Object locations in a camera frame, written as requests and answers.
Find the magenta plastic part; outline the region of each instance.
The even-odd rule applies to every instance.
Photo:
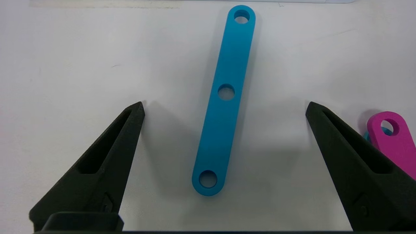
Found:
[[[391,136],[386,135],[381,129],[383,120],[393,126]],[[372,144],[416,180],[416,146],[403,117],[390,111],[381,112],[368,120],[367,129]]]

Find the hole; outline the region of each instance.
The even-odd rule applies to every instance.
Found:
[[[199,175],[199,183],[205,188],[212,188],[217,184],[217,175],[210,170],[204,171]]]
[[[239,24],[245,24],[250,20],[250,14],[246,10],[238,10],[234,13],[234,19]]]
[[[234,95],[234,87],[229,84],[223,84],[218,88],[218,96],[224,101],[233,99]]]
[[[381,122],[381,129],[388,136],[395,136],[399,133],[399,125],[392,119],[386,119]]]

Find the blue part behind magenta part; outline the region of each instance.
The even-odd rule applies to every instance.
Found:
[[[241,16],[248,20],[245,24],[236,22]],[[248,6],[235,6],[228,13],[192,174],[193,187],[204,196],[217,194],[225,183],[255,22]],[[220,98],[218,91],[223,87],[234,91],[232,99]],[[200,182],[201,174],[207,172],[216,176],[212,187]]]
[[[388,128],[386,128],[386,127],[381,127],[381,129],[383,130],[383,132],[387,135],[387,136],[391,136],[391,135],[393,135],[393,132],[390,130],[390,129],[388,129]],[[370,139],[370,134],[368,134],[368,131],[367,132],[365,132],[364,133],[364,136],[363,136],[368,142],[370,142],[371,143],[371,139]]]

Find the blue bar with holes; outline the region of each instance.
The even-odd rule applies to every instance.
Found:
[[[192,174],[193,187],[205,196],[217,194],[225,183],[255,22],[248,6],[228,13]]]

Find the black plastic claw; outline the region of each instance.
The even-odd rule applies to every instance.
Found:
[[[328,108],[306,117],[353,230],[415,230],[416,181]]]
[[[119,212],[143,120],[138,102],[111,123],[30,210],[35,232],[58,212]]]

